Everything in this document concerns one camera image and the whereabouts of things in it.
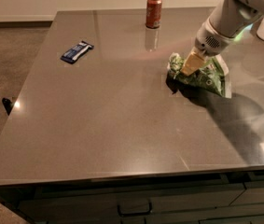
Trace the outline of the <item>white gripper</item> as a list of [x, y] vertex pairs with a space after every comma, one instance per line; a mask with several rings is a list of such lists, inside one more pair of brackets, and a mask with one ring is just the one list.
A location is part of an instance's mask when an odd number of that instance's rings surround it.
[[190, 76], [202, 68], [208, 57], [220, 54], [233, 38], [220, 34], [207, 19], [196, 34], [194, 47], [187, 56], [181, 73]]

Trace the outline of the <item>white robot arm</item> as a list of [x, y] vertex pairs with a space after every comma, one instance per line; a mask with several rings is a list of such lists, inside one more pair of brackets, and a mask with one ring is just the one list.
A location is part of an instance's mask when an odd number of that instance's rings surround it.
[[221, 0], [196, 34], [181, 73], [190, 76], [220, 54], [248, 25], [262, 20], [257, 36], [264, 41], [264, 0]]

